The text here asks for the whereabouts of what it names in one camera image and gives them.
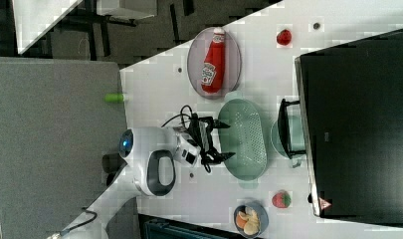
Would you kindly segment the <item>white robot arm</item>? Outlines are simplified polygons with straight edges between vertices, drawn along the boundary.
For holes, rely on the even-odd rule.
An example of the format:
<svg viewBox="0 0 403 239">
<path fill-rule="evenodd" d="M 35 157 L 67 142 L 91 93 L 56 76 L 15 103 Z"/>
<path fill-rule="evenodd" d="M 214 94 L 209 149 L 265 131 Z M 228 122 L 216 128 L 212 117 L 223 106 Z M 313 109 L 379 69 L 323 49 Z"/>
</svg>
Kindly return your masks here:
<svg viewBox="0 0 403 239">
<path fill-rule="evenodd" d="M 106 227 L 120 208 L 140 195 L 164 196 L 176 179 L 176 163 L 209 169 L 232 157 L 213 144 L 211 132 L 228 125 L 211 117 L 189 117 L 189 126 L 131 127 L 121 136 L 118 168 L 111 185 L 66 228 L 47 239 L 108 239 Z"/>
</svg>

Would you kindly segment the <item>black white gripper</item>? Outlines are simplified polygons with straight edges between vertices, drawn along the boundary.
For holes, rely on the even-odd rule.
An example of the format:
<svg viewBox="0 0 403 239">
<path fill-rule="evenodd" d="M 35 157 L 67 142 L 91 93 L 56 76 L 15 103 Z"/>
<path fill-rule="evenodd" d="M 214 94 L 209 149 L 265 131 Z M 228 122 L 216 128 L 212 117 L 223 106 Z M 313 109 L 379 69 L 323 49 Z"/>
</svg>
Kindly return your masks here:
<svg viewBox="0 0 403 239">
<path fill-rule="evenodd" d="M 189 127 L 172 128 L 177 136 L 174 160 L 186 166 L 194 166 L 197 160 L 202 165 L 210 165 L 224 162 L 235 155 L 235 152 L 218 152 L 211 135 L 214 128 L 229 128 L 228 124 L 212 117 L 195 117 L 189 121 Z"/>
</svg>

